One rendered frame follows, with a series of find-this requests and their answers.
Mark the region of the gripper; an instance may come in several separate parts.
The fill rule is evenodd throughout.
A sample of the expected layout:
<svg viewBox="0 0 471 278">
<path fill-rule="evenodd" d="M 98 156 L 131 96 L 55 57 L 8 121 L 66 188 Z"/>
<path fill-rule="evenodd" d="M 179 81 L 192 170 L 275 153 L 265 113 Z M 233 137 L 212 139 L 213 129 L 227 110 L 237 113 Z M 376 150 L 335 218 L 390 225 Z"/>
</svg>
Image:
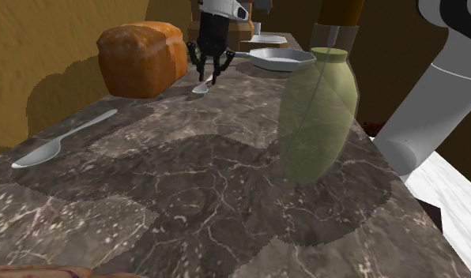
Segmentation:
<svg viewBox="0 0 471 278">
<path fill-rule="evenodd" d="M 213 85 L 216 84 L 217 77 L 230 66 L 230 63 L 236 56 L 234 51 L 226 50 L 229 24 L 230 19 L 227 17 L 201 12 L 197 38 L 200 50 L 194 41 L 187 42 L 188 54 L 191 63 L 196 66 L 196 70 L 199 73 L 199 81 L 204 81 L 206 56 L 214 57 Z M 220 64 L 220 56 L 224 52 L 226 59 L 223 64 Z"/>
</svg>

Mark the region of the small silver spoon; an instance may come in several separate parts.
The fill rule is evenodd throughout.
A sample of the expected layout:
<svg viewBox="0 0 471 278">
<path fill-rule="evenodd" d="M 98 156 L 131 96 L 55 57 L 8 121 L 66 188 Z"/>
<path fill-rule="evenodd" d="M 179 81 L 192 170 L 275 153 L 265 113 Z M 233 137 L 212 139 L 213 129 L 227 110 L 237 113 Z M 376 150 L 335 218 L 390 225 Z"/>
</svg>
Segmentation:
<svg viewBox="0 0 471 278">
<path fill-rule="evenodd" d="M 195 86 L 193 89 L 192 89 L 192 92 L 193 93 L 196 93 L 196 94 L 204 94 L 204 93 L 207 93 L 208 92 L 208 86 L 207 84 L 213 79 L 213 76 L 210 75 L 208 78 L 206 78 L 201 84 Z"/>
</svg>

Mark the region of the brown wooden box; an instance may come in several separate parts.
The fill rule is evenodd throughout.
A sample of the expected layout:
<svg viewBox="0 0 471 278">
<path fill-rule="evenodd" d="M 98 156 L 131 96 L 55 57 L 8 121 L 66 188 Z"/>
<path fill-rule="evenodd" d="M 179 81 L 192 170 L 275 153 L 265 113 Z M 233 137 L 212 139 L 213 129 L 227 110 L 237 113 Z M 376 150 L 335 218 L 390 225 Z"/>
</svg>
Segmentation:
<svg viewBox="0 0 471 278">
<path fill-rule="evenodd" d="M 244 9 L 248 11 L 247 21 L 230 20 L 228 28 L 228 47 L 233 51 L 239 51 L 239 42 L 250 40 L 254 35 L 254 24 L 251 21 L 252 6 L 254 0 L 237 0 Z M 199 9 L 198 0 L 190 0 L 192 22 L 187 31 L 187 40 L 195 41 L 198 38 L 200 28 L 201 10 Z"/>
</svg>

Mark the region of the white plate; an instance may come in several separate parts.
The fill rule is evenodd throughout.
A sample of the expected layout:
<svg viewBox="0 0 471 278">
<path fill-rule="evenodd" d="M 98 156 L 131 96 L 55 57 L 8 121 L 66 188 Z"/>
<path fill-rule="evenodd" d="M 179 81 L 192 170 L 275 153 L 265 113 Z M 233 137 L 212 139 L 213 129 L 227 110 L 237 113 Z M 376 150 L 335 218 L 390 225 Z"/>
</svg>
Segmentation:
<svg viewBox="0 0 471 278">
<path fill-rule="evenodd" d="M 253 35 L 251 38 L 252 43 L 287 43 L 287 40 L 283 36 L 272 36 L 272 35 Z"/>
</svg>

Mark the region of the grey frying pan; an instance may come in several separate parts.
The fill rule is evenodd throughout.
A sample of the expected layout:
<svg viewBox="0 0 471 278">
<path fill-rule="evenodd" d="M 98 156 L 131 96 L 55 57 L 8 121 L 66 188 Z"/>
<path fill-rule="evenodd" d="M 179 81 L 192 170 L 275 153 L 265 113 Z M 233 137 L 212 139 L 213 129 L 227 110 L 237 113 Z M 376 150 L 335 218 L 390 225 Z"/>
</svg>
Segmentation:
<svg viewBox="0 0 471 278">
<path fill-rule="evenodd" d="M 295 72 L 312 66 L 316 57 L 306 51 L 292 48 L 259 48 L 235 53 L 238 58 L 249 58 L 254 66 L 264 70 Z"/>
</svg>

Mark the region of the brown bread loaf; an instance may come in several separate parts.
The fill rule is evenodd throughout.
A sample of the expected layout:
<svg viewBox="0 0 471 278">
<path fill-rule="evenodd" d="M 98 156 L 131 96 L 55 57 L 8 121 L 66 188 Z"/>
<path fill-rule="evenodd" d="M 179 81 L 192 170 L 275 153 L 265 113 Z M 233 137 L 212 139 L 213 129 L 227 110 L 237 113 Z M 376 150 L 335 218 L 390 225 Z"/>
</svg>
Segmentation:
<svg viewBox="0 0 471 278">
<path fill-rule="evenodd" d="M 183 33 L 170 23 L 122 24 L 104 31 L 96 45 L 100 72 L 113 96 L 154 98 L 187 72 Z"/>
</svg>

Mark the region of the green translucent bottle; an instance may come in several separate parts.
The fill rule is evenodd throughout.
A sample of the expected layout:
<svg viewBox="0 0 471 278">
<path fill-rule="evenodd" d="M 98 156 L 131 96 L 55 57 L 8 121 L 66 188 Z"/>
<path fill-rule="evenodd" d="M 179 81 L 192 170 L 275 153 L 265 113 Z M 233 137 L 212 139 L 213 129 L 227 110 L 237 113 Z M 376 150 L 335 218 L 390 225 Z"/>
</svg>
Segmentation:
<svg viewBox="0 0 471 278">
<path fill-rule="evenodd" d="M 347 51 L 314 47 L 311 53 L 314 64 L 287 80 L 278 116 L 281 166 L 298 183 L 317 181 L 336 162 L 360 98 Z"/>
</svg>

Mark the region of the orange and grey cylinder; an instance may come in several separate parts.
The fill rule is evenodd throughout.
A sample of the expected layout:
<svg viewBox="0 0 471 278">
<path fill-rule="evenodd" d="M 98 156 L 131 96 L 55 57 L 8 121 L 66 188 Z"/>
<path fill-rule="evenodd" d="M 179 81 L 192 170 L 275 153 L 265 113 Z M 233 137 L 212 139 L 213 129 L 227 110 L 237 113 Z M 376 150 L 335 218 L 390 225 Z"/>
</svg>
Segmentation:
<svg viewBox="0 0 471 278">
<path fill-rule="evenodd" d="M 330 30 L 338 26 L 339 30 L 334 48 L 351 53 L 357 25 L 365 0 L 322 0 L 318 22 L 314 24 L 309 48 L 326 47 Z"/>
</svg>

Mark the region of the large silver spoon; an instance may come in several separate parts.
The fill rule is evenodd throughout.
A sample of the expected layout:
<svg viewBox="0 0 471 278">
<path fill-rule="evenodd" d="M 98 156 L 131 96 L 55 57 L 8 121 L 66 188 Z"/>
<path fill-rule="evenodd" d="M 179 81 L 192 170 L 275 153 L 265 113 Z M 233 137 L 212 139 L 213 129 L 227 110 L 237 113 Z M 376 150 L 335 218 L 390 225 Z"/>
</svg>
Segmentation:
<svg viewBox="0 0 471 278">
<path fill-rule="evenodd" d="M 101 114 L 100 116 L 97 116 L 96 118 L 80 125 L 79 127 L 74 128 L 68 131 L 67 133 L 60 135 L 51 141 L 48 141 L 46 144 L 41 145 L 40 147 L 28 153 L 27 155 L 21 157 L 19 160 L 16 160 L 15 162 L 13 162 L 11 164 L 11 167 L 13 169 L 32 167 L 32 166 L 36 166 L 38 164 L 41 164 L 41 163 L 47 162 L 48 160 L 53 159 L 59 154 L 61 150 L 62 139 L 80 130 L 83 130 L 89 126 L 97 124 L 98 122 L 102 122 L 103 120 L 110 118 L 112 115 L 116 114 L 117 112 L 118 112 L 117 109 L 111 109 Z"/>
</svg>

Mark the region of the reddish brown rounded object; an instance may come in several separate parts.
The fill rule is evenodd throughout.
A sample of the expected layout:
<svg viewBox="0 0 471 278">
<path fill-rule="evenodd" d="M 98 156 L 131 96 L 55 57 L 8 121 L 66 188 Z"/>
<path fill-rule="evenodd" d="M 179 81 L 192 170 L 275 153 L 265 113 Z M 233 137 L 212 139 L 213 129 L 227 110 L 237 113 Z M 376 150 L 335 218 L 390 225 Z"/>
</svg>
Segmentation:
<svg viewBox="0 0 471 278">
<path fill-rule="evenodd" d="M 94 274 L 70 265 L 0 265 L 0 278 L 146 278 L 129 272 Z"/>
</svg>

